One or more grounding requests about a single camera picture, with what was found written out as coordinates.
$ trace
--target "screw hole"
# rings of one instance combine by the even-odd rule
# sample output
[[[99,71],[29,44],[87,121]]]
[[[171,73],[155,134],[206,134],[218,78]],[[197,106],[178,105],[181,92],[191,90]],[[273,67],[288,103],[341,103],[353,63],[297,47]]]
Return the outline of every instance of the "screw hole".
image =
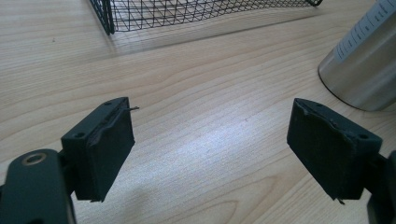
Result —
[[[34,165],[42,162],[44,159],[47,158],[47,154],[43,152],[35,153],[35,154],[30,154],[29,156],[25,157],[22,161],[23,165]]]
[[[367,139],[367,138],[369,138],[369,136],[367,136],[366,134],[361,133],[361,134],[359,134],[359,138]]]
[[[44,221],[41,218],[35,218],[32,221],[28,222],[27,224],[44,224]]]
[[[85,135],[85,133],[76,133],[74,136],[76,138],[80,138],[80,137],[83,137],[84,135]]]

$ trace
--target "silver canister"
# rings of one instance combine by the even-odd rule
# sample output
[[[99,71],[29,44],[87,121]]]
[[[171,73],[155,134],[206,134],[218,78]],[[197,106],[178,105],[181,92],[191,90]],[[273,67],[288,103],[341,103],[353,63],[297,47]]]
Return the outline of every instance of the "silver canister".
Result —
[[[318,67],[324,85],[367,111],[396,109],[396,0],[378,0]]]

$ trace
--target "metal pin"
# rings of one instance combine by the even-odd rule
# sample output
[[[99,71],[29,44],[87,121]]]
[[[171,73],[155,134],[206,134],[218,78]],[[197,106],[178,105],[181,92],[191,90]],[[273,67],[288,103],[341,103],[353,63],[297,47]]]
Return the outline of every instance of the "metal pin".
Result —
[[[133,111],[133,110],[138,110],[138,109],[140,109],[140,107],[134,106],[132,108],[127,108],[126,110]]]
[[[343,200],[341,200],[341,199],[337,199],[338,200],[338,202],[340,203],[340,204],[342,204],[342,205],[346,205],[345,203],[344,203],[344,201]]]

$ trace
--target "black wire basket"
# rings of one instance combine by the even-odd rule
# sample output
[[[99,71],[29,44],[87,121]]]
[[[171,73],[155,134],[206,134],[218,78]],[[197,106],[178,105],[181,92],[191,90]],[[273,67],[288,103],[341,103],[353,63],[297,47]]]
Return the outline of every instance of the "black wire basket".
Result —
[[[317,7],[322,0],[90,0],[108,35],[203,21],[269,7]]]

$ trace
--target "wooden table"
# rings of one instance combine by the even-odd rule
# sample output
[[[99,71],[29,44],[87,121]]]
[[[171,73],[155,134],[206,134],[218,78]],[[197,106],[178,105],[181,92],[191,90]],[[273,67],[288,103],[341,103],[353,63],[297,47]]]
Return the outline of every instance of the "wooden table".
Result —
[[[102,102],[130,97],[136,145],[78,223],[367,223],[332,201],[286,143],[294,98],[320,102],[395,149],[396,114],[334,97],[318,64],[373,0],[325,0],[106,36],[87,0],[0,3],[0,183],[9,163]]]

